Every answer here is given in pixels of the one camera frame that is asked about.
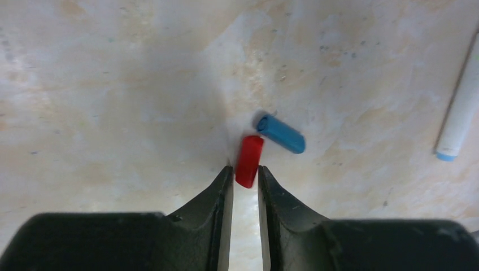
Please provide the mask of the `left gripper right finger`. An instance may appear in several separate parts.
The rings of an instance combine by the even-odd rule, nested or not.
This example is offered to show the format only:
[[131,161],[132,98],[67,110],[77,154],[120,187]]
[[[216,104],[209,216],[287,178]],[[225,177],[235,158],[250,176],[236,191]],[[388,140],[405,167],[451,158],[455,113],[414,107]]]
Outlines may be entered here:
[[327,217],[283,188],[266,166],[258,168],[258,203],[264,270],[329,270]]

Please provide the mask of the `red pen cap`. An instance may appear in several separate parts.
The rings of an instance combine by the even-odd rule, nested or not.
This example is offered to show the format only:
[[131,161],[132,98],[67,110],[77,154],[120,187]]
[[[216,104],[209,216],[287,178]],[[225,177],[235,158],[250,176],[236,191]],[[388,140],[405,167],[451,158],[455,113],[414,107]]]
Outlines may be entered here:
[[234,174],[236,182],[247,189],[254,184],[263,145],[264,139],[258,135],[245,136],[241,141]]

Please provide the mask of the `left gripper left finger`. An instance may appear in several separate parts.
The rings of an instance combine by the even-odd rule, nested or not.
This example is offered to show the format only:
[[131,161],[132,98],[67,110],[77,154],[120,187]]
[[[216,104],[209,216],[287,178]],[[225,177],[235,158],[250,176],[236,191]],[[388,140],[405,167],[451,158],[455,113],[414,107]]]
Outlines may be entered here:
[[228,270],[233,208],[233,168],[165,217],[165,270]]

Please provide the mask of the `small blue pen cap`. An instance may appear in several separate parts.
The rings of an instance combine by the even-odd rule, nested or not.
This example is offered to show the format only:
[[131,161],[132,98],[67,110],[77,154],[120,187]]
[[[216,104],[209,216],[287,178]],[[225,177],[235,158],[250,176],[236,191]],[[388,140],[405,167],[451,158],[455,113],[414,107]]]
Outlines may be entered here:
[[306,149],[306,140],[299,131],[270,114],[260,118],[256,130],[294,154],[302,154]]

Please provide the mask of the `white light-blue pen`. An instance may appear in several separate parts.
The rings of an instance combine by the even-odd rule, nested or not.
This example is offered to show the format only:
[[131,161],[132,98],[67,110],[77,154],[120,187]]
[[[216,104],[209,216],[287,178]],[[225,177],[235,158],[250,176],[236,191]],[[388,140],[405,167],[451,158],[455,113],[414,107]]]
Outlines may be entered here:
[[454,161],[478,109],[478,36],[465,61],[456,93],[436,147],[436,158]]

